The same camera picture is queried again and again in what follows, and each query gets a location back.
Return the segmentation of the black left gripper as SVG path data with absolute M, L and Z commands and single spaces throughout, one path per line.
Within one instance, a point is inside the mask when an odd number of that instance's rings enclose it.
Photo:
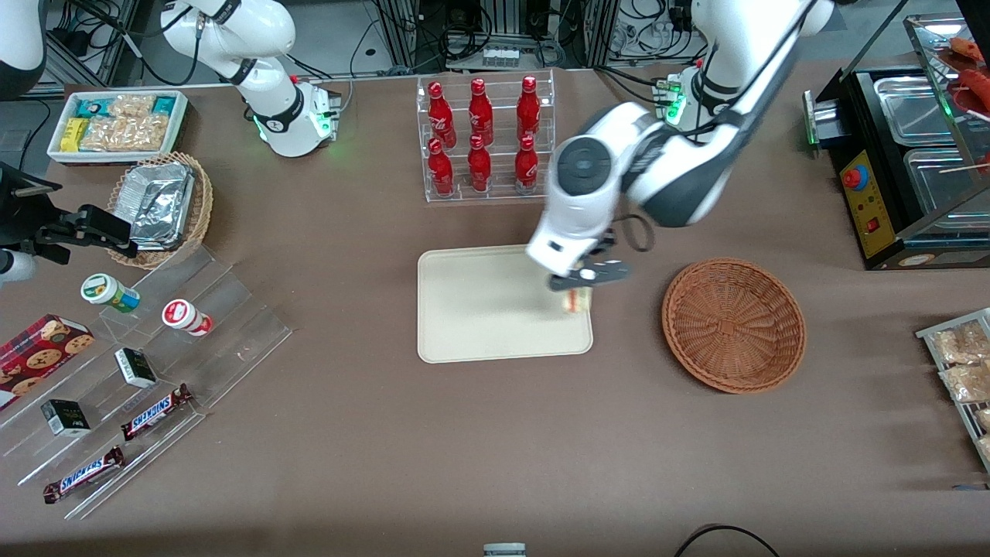
M 622 282 L 630 276 L 630 267 L 624 261 L 613 258 L 612 249 L 616 246 L 616 232 L 605 229 L 602 237 L 576 263 L 566 276 L 549 276 L 549 289 L 553 292 L 565 292 L 587 288 L 590 285 L 597 288 L 605 283 Z

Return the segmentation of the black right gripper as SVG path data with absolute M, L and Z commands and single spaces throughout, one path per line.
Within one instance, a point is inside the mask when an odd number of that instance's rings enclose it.
M 63 244 L 96 246 L 125 258 L 138 254 L 131 225 L 100 207 L 85 204 L 75 212 L 54 206 L 49 195 L 59 183 L 24 173 L 1 163 L 1 244 L 4 249 L 45 258 L 59 265 L 71 251 Z M 47 227 L 46 244 L 38 239 Z

